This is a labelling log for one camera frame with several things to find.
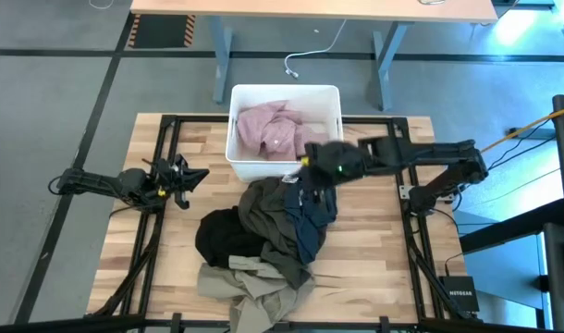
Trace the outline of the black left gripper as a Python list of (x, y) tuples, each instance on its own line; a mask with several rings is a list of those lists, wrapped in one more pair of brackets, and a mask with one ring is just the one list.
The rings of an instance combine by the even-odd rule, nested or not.
[(195, 190), (210, 174), (209, 169), (188, 168), (188, 163), (182, 154), (177, 154), (173, 162), (160, 158), (156, 162), (149, 162), (149, 165), (155, 173), (159, 195), (170, 197), (174, 194), (175, 203), (182, 210), (190, 208), (190, 202), (186, 199), (186, 190)]

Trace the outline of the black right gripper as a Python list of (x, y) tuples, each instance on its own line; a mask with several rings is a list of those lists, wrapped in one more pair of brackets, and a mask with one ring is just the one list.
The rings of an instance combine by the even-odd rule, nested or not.
[[(343, 184), (369, 175), (369, 164), (372, 162), (370, 154), (348, 142), (307, 142), (304, 144), (302, 163), (316, 164), (325, 155), (327, 148), (333, 184)], [(313, 189), (329, 187), (328, 173), (318, 166), (302, 166), (301, 178), (307, 187)]]

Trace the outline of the black garment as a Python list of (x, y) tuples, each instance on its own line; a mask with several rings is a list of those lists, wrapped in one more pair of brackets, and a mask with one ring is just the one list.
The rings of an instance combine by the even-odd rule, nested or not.
[(200, 221), (195, 247), (209, 266), (229, 268), (231, 255), (255, 257), (261, 254), (265, 239), (247, 231), (240, 223), (239, 209), (214, 210)]

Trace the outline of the navy blue garment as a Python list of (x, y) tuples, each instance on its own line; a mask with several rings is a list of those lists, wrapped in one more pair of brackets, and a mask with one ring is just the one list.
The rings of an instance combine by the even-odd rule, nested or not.
[(288, 183), (284, 208), (295, 228), (299, 258), (307, 265), (315, 260), (323, 247), (328, 225), (337, 219), (336, 189), (312, 191), (297, 179)]

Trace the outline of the olive green garment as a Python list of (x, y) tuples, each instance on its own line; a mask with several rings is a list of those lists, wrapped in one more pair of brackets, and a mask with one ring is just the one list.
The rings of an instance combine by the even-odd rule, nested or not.
[(239, 199), (241, 225), (265, 239), (260, 257), (297, 288), (305, 282), (309, 264), (299, 258), (295, 228), (287, 218), (284, 197), (288, 182), (266, 178), (252, 182)]

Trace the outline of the khaki garment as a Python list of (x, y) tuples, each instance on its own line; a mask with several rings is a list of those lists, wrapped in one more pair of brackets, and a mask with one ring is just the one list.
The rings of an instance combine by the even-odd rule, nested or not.
[(299, 308), (315, 286), (312, 275), (293, 288), (271, 264), (257, 257), (232, 255), (229, 268), (203, 263), (198, 294), (229, 301), (231, 333), (264, 333)]

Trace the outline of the pink shirt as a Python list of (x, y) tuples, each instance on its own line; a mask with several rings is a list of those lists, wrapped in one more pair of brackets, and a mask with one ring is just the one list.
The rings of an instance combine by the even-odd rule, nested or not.
[(287, 108), (288, 101), (243, 109), (237, 120), (240, 142), (247, 153), (271, 161), (296, 161), (307, 143), (324, 143), (329, 134), (314, 129), (304, 112)]

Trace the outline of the white perforated plastic basket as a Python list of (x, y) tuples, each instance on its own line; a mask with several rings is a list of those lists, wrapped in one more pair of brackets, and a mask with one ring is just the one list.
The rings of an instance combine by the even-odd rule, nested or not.
[(233, 87), (227, 126), (226, 159), (237, 177), (251, 182), (267, 177), (282, 177), (300, 168), (296, 161), (271, 161), (249, 154), (240, 142), (237, 131), (239, 113), (246, 108), (288, 101), (287, 108), (304, 112), (314, 129), (325, 130), (329, 141), (343, 139), (339, 89), (334, 85), (239, 84)]

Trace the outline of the grey desk leg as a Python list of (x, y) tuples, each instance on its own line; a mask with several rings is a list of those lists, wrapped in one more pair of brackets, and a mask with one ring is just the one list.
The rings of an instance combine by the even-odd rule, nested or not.
[(209, 16), (208, 19), (216, 60), (213, 100), (217, 104), (222, 104), (225, 96), (233, 34), (230, 28), (224, 26), (220, 16)]
[(412, 22), (394, 21), (391, 23), (386, 37), (380, 31), (372, 33), (374, 58), (377, 66), (377, 78), (379, 81), (379, 102), (381, 111), (387, 111), (392, 107), (389, 70), (399, 46)]

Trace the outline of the light wooden desk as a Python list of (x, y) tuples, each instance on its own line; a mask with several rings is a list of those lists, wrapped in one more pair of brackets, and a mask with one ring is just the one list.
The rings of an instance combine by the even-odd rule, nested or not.
[(135, 14), (492, 23), (491, 0), (132, 0)]

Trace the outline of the hazard striped floor hatch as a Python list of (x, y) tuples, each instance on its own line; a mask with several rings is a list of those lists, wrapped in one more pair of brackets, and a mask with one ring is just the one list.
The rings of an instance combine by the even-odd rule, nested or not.
[(190, 47), (195, 23), (195, 15), (135, 14), (127, 46), (133, 49)]

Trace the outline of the black aluminium table frame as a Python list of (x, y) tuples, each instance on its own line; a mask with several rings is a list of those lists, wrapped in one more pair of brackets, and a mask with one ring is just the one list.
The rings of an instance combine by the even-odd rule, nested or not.
[[(117, 307), (119, 314), (142, 314), (151, 326), (168, 326), (173, 314), (180, 314), (188, 327), (227, 327), (228, 302), (198, 294), (202, 258), (194, 246), (200, 220), (237, 204), (246, 189), (226, 159), (227, 137), (228, 118), (223, 115), (137, 116), (126, 167), (144, 168), (157, 155), (183, 154), (208, 175), (190, 194), (189, 209), (167, 204), (151, 270), (139, 275)], [(408, 245), (416, 244), (436, 273), (463, 275), (466, 267), (450, 207), (440, 204), (435, 215), (417, 221), (403, 213), (398, 195), (400, 185), (424, 184), (439, 173), (439, 167), (425, 166), (341, 186), (337, 221), (312, 266), (315, 288), (272, 333), (377, 330), (383, 321), (394, 330), (413, 330), (423, 317), (446, 317), (445, 305), (409, 257)], [(411, 240), (407, 230), (413, 233)]]

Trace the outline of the black Netgear switch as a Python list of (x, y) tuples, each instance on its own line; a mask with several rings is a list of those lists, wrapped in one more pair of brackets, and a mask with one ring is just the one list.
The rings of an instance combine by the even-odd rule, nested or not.
[(444, 285), (448, 296), (466, 312), (478, 313), (477, 292), (472, 277), (442, 276), (439, 280)]

